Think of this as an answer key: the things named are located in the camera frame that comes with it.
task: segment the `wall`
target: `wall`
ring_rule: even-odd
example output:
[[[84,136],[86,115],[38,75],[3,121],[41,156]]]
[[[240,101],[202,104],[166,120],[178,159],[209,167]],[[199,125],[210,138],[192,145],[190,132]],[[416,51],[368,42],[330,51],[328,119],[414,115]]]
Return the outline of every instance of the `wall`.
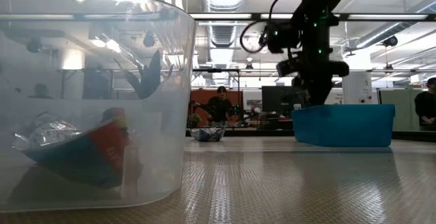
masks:
[[[395,106],[394,131],[419,130],[414,99],[421,92],[414,89],[380,90],[381,103]]]

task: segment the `black shirt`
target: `black shirt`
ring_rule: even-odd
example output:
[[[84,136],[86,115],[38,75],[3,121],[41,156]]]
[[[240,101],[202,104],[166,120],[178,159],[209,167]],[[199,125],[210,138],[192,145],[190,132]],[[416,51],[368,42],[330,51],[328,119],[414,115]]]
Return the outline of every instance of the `black shirt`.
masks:
[[[214,122],[227,121],[226,114],[232,108],[232,103],[228,99],[221,100],[219,97],[212,97],[207,103],[214,108],[213,114],[210,114]]]
[[[420,125],[426,124],[422,120],[423,116],[436,118],[436,95],[427,91],[419,93],[415,97],[415,111],[420,117]]]

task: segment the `ventilation duct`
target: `ventilation duct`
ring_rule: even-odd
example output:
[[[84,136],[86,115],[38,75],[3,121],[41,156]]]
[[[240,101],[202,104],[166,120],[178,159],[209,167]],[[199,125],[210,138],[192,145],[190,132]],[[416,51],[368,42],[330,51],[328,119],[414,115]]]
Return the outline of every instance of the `ventilation duct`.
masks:
[[[436,0],[424,0],[423,2],[413,6],[406,13],[410,14],[434,14],[436,13]],[[356,40],[354,46],[357,49],[368,48],[374,44],[378,44],[383,40],[415,25],[417,22],[398,22],[386,23],[378,29],[372,31]]]
[[[243,11],[244,4],[245,0],[203,0],[206,12],[241,12]],[[209,47],[211,47],[209,57],[214,67],[215,63],[222,66],[224,64],[228,65],[232,61],[233,50],[224,48],[228,48],[234,43],[236,31],[236,26],[208,27]],[[221,80],[221,82],[216,82],[216,84],[224,85],[222,80],[225,77],[223,77],[223,74],[213,74],[213,78]]]

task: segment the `ceiling pipe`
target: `ceiling pipe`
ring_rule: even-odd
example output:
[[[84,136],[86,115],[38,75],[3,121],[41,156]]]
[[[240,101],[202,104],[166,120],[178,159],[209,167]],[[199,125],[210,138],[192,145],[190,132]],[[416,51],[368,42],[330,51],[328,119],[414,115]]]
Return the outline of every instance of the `ceiling pipe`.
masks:
[[[413,54],[409,57],[405,57],[402,59],[397,59],[395,61],[391,61],[391,62],[389,62],[389,64],[391,64],[393,66],[393,68],[400,67],[406,63],[411,63],[412,61],[417,61],[420,59],[431,57],[434,54],[436,54],[436,47],[432,47],[432,48],[420,51],[420,52]]]
[[[241,12],[244,9],[245,0],[203,0],[205,12]],[[233,52],[229,48],[236,40],[237,26],[208,26],[208,42],[212,48],[209,57],[212,63],[228,65],[232,62]],[[213,74],[216,84],[224,85],[228,74]]]
[[[424,0],[423,2],[413,6],[410,10],[407,10],[406,13],[434,14],[436,13],[436,0]],[[415,25],[416,23],[418,22],[386,23],[371,33],[358,38],[353,44],[350,44],[354,47],[351,47],[349,50],[368,48],[374,44],[378,44],[383,40]]]

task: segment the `computer monitor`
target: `computer monitor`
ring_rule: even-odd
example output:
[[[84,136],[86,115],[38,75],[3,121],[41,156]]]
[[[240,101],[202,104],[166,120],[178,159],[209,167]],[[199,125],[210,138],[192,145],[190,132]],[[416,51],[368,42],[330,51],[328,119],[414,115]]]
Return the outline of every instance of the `computer monitor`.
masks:
[[[262,111],[289,116],[294,104],[304,107],[302,91],[292,86],[262,86]]]

